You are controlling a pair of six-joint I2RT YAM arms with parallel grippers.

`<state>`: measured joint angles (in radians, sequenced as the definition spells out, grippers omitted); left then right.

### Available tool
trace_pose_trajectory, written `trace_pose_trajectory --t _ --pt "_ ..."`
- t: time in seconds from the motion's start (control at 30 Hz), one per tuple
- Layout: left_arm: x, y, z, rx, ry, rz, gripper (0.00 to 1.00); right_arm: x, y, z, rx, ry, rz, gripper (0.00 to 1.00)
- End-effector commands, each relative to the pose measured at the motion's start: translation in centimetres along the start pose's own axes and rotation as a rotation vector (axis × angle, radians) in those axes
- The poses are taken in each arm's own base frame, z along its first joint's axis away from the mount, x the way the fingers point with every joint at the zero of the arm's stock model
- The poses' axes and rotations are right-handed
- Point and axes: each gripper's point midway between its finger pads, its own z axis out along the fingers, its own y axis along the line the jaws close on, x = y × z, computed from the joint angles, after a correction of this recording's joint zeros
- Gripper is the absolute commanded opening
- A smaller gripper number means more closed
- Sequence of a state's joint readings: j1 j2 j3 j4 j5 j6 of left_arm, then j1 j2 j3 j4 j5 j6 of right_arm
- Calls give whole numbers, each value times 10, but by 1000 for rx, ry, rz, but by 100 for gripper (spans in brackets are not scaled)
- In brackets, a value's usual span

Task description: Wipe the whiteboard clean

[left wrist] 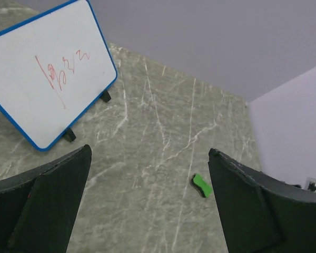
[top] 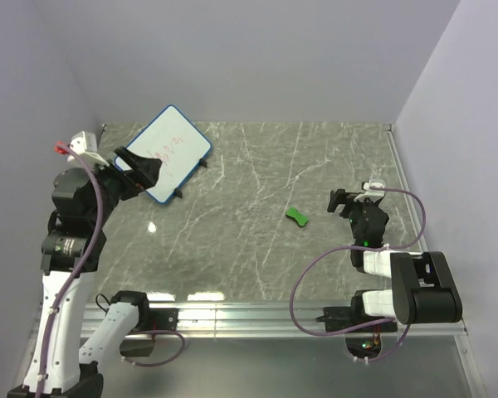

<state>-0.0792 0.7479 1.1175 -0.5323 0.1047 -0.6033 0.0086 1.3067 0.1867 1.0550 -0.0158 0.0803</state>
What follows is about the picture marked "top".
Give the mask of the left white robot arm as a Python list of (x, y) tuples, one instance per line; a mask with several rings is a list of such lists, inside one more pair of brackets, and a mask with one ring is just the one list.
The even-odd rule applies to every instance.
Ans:
[(122, 202), (153, 187), (162, 162), (143, 158), (124, 147), (115, 154), (128, 165), (119, 170), (98, 154), (56, 151), (77, 162), (56, 176), (48, 234), (41, 245), (42, 308), (37, 341), (26, 376), (10, 397), (99, 397), (107, 362), (120, 352), (130, 333), (151, 324), (149, 301), (141, 292), (118, 293), (95, 333), (81, 342), (85, 306), (106, 242), (102, 231)]

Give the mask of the green whiteboard eraser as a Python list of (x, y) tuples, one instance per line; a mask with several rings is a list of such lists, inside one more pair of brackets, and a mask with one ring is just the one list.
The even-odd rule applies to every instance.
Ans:
[(305, 227), (309, 222), (309, 218), (293, 206), (286, 210), (285, 216), (287, 219), (294, 221), (300, 228)]

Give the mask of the blue framed whiteboard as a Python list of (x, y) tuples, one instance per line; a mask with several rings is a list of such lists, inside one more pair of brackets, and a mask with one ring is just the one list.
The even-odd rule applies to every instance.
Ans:
[(169, 105), (126, 148), (140, 157), (161, 160), (158, 182), (147, 193), (164, 205), (206, 163), (212, 143), (177, 107)]

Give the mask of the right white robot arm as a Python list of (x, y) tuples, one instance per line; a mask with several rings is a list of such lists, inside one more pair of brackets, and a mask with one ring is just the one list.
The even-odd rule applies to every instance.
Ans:
[(366, 332), (380, 319), (389, 318), (384, 331), (394, 332), (397, 323), (458, 323), (463, 307), (452, 272), (442, 252), (407, 252), (383, 248), (383, 235), (389, 215), (379, 207), (383, 193), (330, 193), (328, 212), (343, 209), (340, 216), (350, 224), (354, 243), (352, 266), (363, 274), (391, 280), (385, 290), (360, 290), (348, 307), (326, 307), (318, 320), (328, 332), (354, 327)]

